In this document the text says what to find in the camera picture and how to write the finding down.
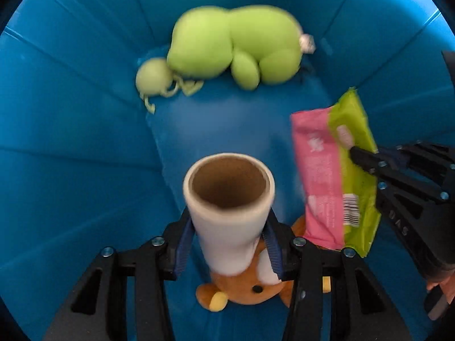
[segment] blue bin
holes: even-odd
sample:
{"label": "blue bin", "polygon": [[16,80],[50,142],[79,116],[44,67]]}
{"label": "blue bin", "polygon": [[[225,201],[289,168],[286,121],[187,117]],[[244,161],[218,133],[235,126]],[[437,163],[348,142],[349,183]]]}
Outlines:
{"label": "blue bin", "polygon": [[[147,114],[136,70],[166,55],[179,16],[249,4],[299,20],[315,37],[315,73],[252,93],[228,73],[192,97],[157,99]],[[100,248],[136,248],[177,220],[183,176],[206,155],[262,160],[276,180],[274,211],[292,224],[304,197],[289,115],[330,106],[349,87],[378,144],[455,144],[454,88],[441,55],[455,50],[448,21],[432,0],[23,0],[0,36],[0,295],[17,323],[40,340]],[[197,304],[209,276],[193,246],[187,270],[166,284],[176,340],[280,340],[287,308],[277,298],[220,313]],[[413,339],[424,340],[434,327],[425,283],[389,227],[380,226],[366,260]],[[324,340],[328,327],[324,320]]]}

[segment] green plush toy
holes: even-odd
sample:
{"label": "green plush toy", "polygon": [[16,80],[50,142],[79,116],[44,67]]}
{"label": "green plush toy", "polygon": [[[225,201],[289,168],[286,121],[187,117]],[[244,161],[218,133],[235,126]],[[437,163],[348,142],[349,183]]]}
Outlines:
{"label": "green plush toy", "polygon": [[197,7],[178,19],[167,63],[184,77],[200,79],[216,77],[231,65],[238,85],[254,90],[260,80],[279,84],[291,79],[302,54],[314,51],[312,36],[277,7]]}

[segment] white paper roll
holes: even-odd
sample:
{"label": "white paper roll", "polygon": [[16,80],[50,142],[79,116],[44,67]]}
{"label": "white paper roll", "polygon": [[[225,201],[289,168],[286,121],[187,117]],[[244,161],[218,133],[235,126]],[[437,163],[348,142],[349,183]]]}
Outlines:
{"label": "white paper roll", "polygon": [[242,273],[251,264],[274,201],[270,170],[248,155],[208,156],[188,170],[183,195],[211,271]]}

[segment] green package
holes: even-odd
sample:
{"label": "green package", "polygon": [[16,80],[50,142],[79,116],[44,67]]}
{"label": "green package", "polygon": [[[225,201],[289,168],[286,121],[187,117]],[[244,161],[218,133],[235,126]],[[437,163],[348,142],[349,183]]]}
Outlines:
{"label": "green package", "polygon": [[342,171],[343,195],[352,196],[358,202],[359,219],[354,224],[344,225],[344,242],[352,247],[361,257],[367,256],[378,229],[380,213],[375,207],[376,185],[375,176],[365,173],[355,165],[349,150],[338,141],[337,128],[345,125],[353,136],[355,146],[378,152],[373,135],[368,127],[368,118],[360,102],[355,88],[350,88],[331,108],[328,127],[338,142],[340,151],[340,167]]}

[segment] brown teddy bear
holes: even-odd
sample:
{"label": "brown teddy bear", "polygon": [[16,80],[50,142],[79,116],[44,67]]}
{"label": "brown teddy bear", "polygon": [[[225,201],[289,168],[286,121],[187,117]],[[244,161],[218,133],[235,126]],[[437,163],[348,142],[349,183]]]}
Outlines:
{"label": "brown teddy bear", "polygon": [[[302,215],[292,226],[295,236],[305,233],[305,217]],[[228,300],[243,305],[255,305],[275,295],[280,295],[283,303],[289,307],[292,297],[293,281],[264,284],[258,279],[260,254],[266,249],[261,238],[250,266],[242,273],[228,277],[210,272],[212,283],[201,284],[196,289],[199,304],[210,311],[223,310]],[[324,292],[330,292],[330,279],[324,278]]]}

